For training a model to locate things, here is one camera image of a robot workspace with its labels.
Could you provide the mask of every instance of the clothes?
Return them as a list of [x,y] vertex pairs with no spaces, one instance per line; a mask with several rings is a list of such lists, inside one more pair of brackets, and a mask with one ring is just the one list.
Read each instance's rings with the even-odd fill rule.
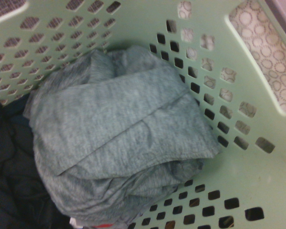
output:
[[0,104],[0,229],[67,229],[34,162],[33,135],[21,113],[28,96]]
[[27,110],[38,171],[79,225],[127,228],[219,151],[177,71],[138,46],[51,74]]

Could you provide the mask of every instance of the patterned fabric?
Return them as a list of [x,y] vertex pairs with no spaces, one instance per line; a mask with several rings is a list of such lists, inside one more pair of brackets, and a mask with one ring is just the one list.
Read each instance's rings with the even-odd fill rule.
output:
[[[178,4],[179,18],[191,18],[191,10],[192,5],[189,1],[180,2]],[[257,0],[246,0],[241,3],[230,13],[229,19],[262,70],[281,108],[286,112],[286,47],[270,20]],[[183,41],[191,42],[193,30],[181,29],[181,37]],[[214,37],[204,34],[200,44],[202,47],[212,50]],[[197,59],[197,51],[193,48],[188,48],[186,55],[192,60]],[[212,63],[208,59],[203,59],[203,68],[211,71]],[[233,83],[235,75],[236,73],[231,69],[225,69],[221,73],[221,78]],[[205,78],[204,83],[209,85],[214,82]],[[226,90],[222,90],[220,93],[220,97],[227,101],[231,101],[232,96],[232,93]],[[251,116],[255,114],[255,110],[250,104],[242,104],[240,109],[245,114]]]
[[257,0],[243,2],[229,18],[286,112],[286,47],[270,20]]

